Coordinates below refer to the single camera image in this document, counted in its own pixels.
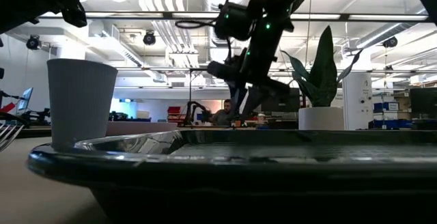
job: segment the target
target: man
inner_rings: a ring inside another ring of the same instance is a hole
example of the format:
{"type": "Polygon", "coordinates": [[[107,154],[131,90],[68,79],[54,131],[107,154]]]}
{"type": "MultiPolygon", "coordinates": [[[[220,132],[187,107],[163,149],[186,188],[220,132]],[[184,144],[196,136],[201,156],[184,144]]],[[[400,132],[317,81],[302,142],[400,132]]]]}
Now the man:
{"type": "Polygon", "coordinates": [[[211,119],[215,126],[231,126],[231,100],[225,100],[223,106],[224,109],[217,111],[211,119]]]}

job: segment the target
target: white plant pot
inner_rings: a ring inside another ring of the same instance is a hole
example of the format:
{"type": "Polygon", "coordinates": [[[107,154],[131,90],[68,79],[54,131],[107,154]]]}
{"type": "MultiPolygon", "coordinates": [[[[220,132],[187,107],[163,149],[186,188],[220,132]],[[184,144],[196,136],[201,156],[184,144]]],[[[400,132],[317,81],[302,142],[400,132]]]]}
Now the white plant pot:
{"type": "Polygon", "coordinates": [[[339,107],[300,109],[299,130],[344,130],[343,109],[339,107]]]}

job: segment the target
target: paper cup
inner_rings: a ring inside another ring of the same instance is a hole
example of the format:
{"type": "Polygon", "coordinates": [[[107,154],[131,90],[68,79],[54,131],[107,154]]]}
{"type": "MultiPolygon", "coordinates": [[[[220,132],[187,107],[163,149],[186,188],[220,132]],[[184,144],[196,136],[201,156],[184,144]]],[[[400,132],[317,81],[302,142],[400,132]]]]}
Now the paper cup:
{"type": "Polygon", "coordinates": [[[104,137],[117,77],[112,66],[87,60],[47,61],[52,147],[104,137]]]}

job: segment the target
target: table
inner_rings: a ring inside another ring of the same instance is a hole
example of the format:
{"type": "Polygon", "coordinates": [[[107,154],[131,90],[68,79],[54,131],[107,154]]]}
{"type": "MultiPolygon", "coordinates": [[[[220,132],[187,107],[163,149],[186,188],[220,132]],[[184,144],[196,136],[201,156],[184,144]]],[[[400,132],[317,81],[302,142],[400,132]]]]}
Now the table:
{"type": "Polygon", "coordinates": [[[50,141],[16,139],[0,153],[0,223],[111,223],[87,188],[47,180],[26,168],[30,150],[50,141]]]}

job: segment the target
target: potted plant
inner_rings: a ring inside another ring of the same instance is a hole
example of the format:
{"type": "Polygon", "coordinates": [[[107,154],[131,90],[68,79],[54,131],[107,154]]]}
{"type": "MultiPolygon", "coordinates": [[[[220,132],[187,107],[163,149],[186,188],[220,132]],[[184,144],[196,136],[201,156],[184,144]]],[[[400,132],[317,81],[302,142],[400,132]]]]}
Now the potted plant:
{"type": "Polygon", "coordinates": [[[293,79],[299,84],[301,92],[311,101],[311,108],[299,110],[300,130],[344,130],[343,109],[331,107],[337,94],[339,82],[351,71],[360,58],[360,50],[339,76],[334,62],[333,33],[328,26],[320,37],[317,53],[310,72],[305,70],[302,62],[285,53],[292,63],[293,79]]]}

